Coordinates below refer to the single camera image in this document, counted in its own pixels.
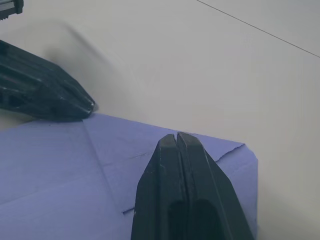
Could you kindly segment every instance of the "black plastic object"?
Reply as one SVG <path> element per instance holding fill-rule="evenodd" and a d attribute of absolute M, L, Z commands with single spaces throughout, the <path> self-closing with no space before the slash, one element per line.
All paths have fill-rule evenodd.
<path fill-rule="evenodd" d="M 23 7 L 24 0 L 0 0 L 0 20 L 12 14 L 21 14 Z"/>
<path fill-rule="evenodd" d="M 253 240 L 234 188 L 200 141 L 162 138 L 137 187 L 131 240 Z"/>
<path fill-rule="evenodd" d="M 0 40 L 0 108 L 52 121 L 87 118 L 95 106 L 62 68 Z"/>

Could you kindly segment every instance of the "folded blue paper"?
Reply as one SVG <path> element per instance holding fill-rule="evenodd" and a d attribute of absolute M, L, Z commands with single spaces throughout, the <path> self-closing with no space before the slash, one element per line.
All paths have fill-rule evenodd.
<path fill-rule="evenodd" d="M 129 240 L 139 179 L 172 133 L 102 114 L 0 132 L 0 239 Z M 231 180 L 256 235 L 255 155 L 243 143 L 194 135 Z"/>

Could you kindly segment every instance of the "white surface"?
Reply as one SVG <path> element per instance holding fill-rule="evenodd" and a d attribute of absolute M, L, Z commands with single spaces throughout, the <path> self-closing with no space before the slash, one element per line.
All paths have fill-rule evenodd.
<path fill-rule="evenodd" d="M 319 0 L 199 0 L 320 56 Z"/>
<path fill-rule="evenodd" d="M 259 159 L 259 239 L 320 239 L 318 57 L 196 0 L 25 6 L 0 32 L 37 23 L 3 40 L 60 64 L 101 113 L 246 143 Z M 43 21 L 54 18 L 70 27 Z"/>

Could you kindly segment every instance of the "blue paper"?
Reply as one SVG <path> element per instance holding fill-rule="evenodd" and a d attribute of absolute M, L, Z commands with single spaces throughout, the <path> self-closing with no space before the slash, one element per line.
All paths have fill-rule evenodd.
<path fill-rule="evenodd" d="M 174 130 L 94 114 L 0 132 L 0 239 L 129 240 L 138 181 Z M 257 159 L 243 143 L 195 134 L 257 230 Z"/>

